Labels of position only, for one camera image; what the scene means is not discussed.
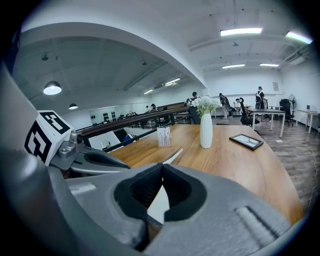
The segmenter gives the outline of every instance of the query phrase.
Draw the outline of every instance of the white ceiling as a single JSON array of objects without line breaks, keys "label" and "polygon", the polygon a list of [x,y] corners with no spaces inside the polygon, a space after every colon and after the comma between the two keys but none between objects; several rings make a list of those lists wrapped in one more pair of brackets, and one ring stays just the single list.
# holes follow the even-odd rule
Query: white ceiling
[{"label": "white ceiling", "polygon": [[188,79],[148,52],[113,40],[80,36],[27,45],[18,52],[13,69],[13,78],[31,102],[43,95],[51,80],[60,83],[62,94],[97,88],[140,93],[178,76]]},{"label": "white ceiling", "polygon": [[[276,0],[136,1],[151,7],[166,21],[164,29],[183,39],[205,74],[224,72],[222,66],[235,64],[270,69],[259,64],[273,63],[280,64],[281,69],[287,65],[287,57],[305,47],[302,42],[286,38],[286,33],[309,36]],[[261,34],[221,37],[221,30],[235,28],[263,29]],[[47,61],[41,60],[45,53]],[[143,93],[176,77],[183,78],[182,84],[189,79],[171,64],[128,44],[79,36],[22,47],[13,77],[31,102],[43,95],[50,80],[57,80],[63,86],[62,93],[68,94],[88,88]]]},{"label": "white ceiling", "polygon": [[[222,66],[260,63],[282,65],[304,43],[286,38],[288,31],[308,36],[276,0],[141,0],[152,5],[181,35],[204,73]],[[221,30],[263,28],[258,35],[221,37]]]}]

